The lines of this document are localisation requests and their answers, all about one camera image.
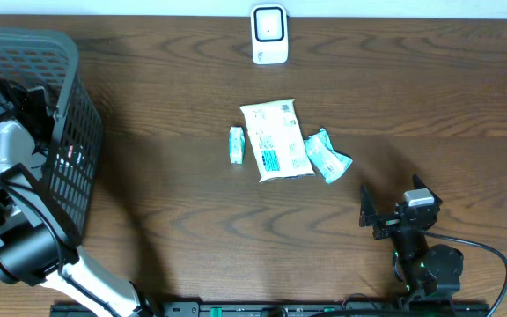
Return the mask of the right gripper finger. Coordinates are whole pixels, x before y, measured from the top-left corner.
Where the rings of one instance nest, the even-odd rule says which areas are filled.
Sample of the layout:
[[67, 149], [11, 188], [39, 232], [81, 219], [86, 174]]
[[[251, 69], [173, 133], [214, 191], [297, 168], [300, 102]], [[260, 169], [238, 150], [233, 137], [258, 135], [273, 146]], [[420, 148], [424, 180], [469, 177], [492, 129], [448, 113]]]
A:
[[412, 175], [414, 189], [428, 189], [434, 199], [434, 203], [438, 206], [443, 204], [443, 200], [415, 173]]
[[364, 184], [360, 186], [360, 198], [361, 205], [360, 205], [359, 226], [360, 227], [372, 226], [376, 223], [377, 214], [371, 196]]

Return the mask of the green snack packet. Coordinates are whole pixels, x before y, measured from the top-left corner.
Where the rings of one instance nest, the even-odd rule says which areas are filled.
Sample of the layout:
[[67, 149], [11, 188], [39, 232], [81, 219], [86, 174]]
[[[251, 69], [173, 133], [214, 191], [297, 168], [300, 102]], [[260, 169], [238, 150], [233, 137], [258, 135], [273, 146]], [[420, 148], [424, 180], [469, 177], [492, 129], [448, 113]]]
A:
[[353, 159], [337, 152], [324, 128], [304, 141], [310, 161], [323, 175], [325, 182], [331, 184], [340, 179], [353, 163]]

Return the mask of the yellow snack bag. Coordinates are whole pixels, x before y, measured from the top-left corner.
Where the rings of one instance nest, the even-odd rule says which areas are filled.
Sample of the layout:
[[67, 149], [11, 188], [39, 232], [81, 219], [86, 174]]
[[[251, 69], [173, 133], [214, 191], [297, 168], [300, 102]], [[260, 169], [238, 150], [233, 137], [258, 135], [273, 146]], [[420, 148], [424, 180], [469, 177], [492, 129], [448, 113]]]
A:
[[239, 108], [244, 115], [260, 182], [314, 175], [294, 101], [276, 100]]

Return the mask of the small green tissue pack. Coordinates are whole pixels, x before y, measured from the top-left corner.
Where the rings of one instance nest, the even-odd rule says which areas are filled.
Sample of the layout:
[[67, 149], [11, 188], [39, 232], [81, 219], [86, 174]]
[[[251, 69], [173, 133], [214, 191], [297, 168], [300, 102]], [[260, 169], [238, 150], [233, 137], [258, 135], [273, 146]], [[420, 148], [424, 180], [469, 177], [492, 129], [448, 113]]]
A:
[[232, 164], [241, 165], [245, 155], [245, 134], [241, 127], [231, 127], [229, 131], [229, 158]]

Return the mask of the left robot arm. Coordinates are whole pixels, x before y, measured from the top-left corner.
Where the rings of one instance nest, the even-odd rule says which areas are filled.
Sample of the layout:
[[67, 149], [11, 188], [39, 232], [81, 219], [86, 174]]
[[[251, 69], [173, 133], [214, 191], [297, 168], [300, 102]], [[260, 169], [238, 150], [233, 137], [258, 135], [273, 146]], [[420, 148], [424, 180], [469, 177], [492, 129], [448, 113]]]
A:
[[102, 125], [49, 85], [0, 79], [0, 281], [59, 291], [98, 316], [157, 316], [83, 248]]

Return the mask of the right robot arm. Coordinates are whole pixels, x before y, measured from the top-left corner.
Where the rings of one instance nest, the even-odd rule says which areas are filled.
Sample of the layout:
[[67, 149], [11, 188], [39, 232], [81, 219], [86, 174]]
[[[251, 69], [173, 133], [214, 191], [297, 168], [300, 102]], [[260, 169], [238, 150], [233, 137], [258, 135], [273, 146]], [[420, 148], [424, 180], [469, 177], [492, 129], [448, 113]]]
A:
[[390, 239], [394, 247], [393, 271], [405, 283], [408, 295], [400, 306], [412, 302], [450, 300], [460, 290], [463, 254], [444, 244], [429, 246], [426, 235], [437, 222], [443, 200], [417, 176], [414, 188], [403, 194], [394, 212], [379, 215], [366, 187], [360, 187], [359, 225], [372, 227], [375, 240]]

